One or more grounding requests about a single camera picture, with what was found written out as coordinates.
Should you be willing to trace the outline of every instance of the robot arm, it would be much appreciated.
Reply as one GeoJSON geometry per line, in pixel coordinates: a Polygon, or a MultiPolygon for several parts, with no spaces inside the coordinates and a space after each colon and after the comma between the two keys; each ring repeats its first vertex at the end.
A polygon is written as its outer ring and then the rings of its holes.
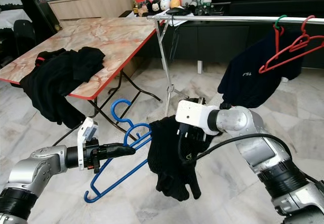
{"type": "MultiPolygon", "coordinates": [[[[257,113],[240,106],[219,110],[217,106],[182,100],[178,105],[176,120],[202,128],[209,135],[216,135],[220,131],[232,137],[268,133],[257,113]]],[[[235,143],[271,195],[275,210],[287,217],[284,223],[324,223],[323,182],[307,180],[305,174],[292,162],[284,146],[262,137],[235,143]]]]}
{"type": "Polygon", "coordinates": [[[98,173],[100,160],[135,153],[119,143],[100,146],[93,138],[97,128],[96,122],[86,118],[78,131],[77,147],[45,147],[19,161],[0,194],[0,224],[27,224],[30,210],[53,175],[75,167],[98,173]]]}

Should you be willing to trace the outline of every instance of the table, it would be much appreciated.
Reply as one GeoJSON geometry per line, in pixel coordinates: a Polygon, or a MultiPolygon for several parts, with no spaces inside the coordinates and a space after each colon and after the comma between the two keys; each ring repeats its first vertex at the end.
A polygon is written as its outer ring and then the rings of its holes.
{"type": "Polygon", "coordinates": [[[0,12],[0,29],[10,28],[14,30],[14,23],[17,20],[25,19],[31,22],[29,16],[23,9],[7,10],[0,12]]]}
{"type": "Polygon", "coordinates": [[[99,48],[106,56],[103,60],[104,68],[96,73],[89,82],[84,82],[77,87],[70,96],[88,100],[95,108],[96,116],[98,113],[103,115],[112,125],[119,130],[124,129],[114,123],[103,111],[102,108],[111,99],[113,94],[119,89],[122,76],[124,76],[137,90],[138,93],[133,98],[132,103],[140,93],[145,93],[162,100],[156,95],[146,92],[137,87],[131,79],[123,72],[123,68],[139,49],[155,33],[153,21],[146,18],[96,18],[82,19],[76,25],[68,26],[45,40],[26,54],[17,58],[9,65],[0,70],[0,80],[19,84],[19,81],[29,74],[33,68],[37,55],[42,51],[55,51],[60,48],[66,50],[79,50],[82,47],[99,48]],[[118,87],[112,88],[110,96],[98,106],[97,96],[100,92],[117,76],[120,72],[118,87]]]}

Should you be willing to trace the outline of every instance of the tile floor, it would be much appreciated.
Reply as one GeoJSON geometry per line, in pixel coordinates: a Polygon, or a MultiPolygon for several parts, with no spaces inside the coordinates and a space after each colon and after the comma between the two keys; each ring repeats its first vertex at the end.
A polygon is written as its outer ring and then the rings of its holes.
{"type": "MultiPolygon", "coordinates": [[[[217,105],[221,102],[217,86],[225,70],[224,65],[205,63],[204,73],[199,75],[195,61],[176,61],[170,66],[178,90],[191,97],[203,96],[208,104],[217,105]]],[[[132,79],[165,100],[167,83],[159,60],[143,65],[132,79]]],[[[116,84],[115,80],[109,85],[99,101],[104,100],[109,88],[116,84]]],[[[128,82],[123,82],[114,99],[131,99],[135,93],[128,82]]],[[[93,113],[88,102],[68,99],[85,114],[93,113]]],[[[175,112],[179,99],[173,95],[170,114],[175,112]]],[[[109,112],[109,107],[105,107],[106,112],[109,112]]],[[[164,108],[164,104],[150,96],[141,95],[127,117],[134,122],[152,122],[163,118],[164,108]]],[[[298,78],[282,83],[267,102],[254,110],[263,117],[271,133],[289,144],[296,164],[308,174],[323,179],[324,70],[304,69],[298,78]]],[[[96,117],[96,121],[101,144],[122,142],[123,134],[101,115],[96,117]]],[[[0,187],[8,180],[16,162],[27,158],[36,149],[52,145],[65,132],[65,126],[43,118],[21,89],[0,81],[0,187]]],[[[76,145],[76,132],[62,144],[76,145]]],[[[98,189],[104,190],[145,159],[148,147],[142,148],[134,157],[115,159],[99,179],[98,189]]],[[[202,191],[198,200],[191,197],[180,203],[157,192],[157,176],[145,165],[101,200],[87,204],[83,195],[90,189],[93,173],[71,169],[66,174],[52,177],[33,208],[29,223],[261,224],[280,223],[282,220],[274,211],[264,186],[248,168],[234,144],[200,160],[196,172],[202,191]]]]}

